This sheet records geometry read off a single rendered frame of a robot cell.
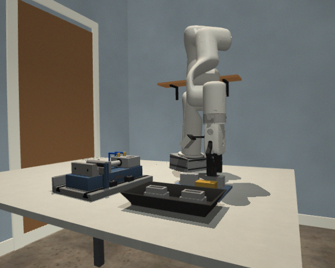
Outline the golden yellow block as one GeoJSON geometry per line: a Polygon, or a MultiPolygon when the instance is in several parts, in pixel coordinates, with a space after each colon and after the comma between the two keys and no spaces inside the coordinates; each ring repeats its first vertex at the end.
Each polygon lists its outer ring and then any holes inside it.
{"type": "Polygon", "coordinates": [[[207,188],[217,188],[218,189],[218,182],[217,181],[210,181],[210,180],[197,180],[195,181],[195,186],[207,187],[207,188]]]}

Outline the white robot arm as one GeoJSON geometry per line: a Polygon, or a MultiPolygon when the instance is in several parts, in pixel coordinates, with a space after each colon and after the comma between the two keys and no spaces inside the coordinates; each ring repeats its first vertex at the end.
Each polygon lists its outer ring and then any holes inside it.
{"type": "Polygon", "coordinates": [[[226,85],[213,81],[220,81],[215,69],[219,63],[218,51],[227,51],[231,43],[230,31],[221,27],[189,26],[184,31],[187,67],[179,156],[203,157],[202,124],[226,122],[226,85]],[[203,111],[203,121],[198,111],[203,111]]]}

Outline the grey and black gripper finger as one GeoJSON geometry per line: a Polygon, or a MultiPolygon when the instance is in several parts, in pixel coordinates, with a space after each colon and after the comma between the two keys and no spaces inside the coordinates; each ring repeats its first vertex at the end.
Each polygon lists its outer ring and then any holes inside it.
{"type": "Polygon", "coordinates": [[[217,154],[211,154],[212,151],[212,141],[208,142],[207,150],[206,150],[206,163],[207,163],[207,176],[217,176],[217,164],[216,164],[216,156],[217,154]],[[214,156],[214,158],[213,158],[214,156]]]}
{"type": "Polygon", "coordinates": [[[222,155],[217,155],[216,164],[217,164],[217,173],[221,173],[222,172],[222,155]]]}

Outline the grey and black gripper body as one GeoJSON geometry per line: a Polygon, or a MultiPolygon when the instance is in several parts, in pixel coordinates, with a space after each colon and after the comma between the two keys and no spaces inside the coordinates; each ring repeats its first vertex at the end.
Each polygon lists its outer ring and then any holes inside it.
{"type": "Polygon", "coordinates": [[[204,152],[206,153],[208,142],[212,141],[212,152],[221,155],[226,152],[226,135],[224,124],[226,122],[203,123],[204,131],[204,152]]]}

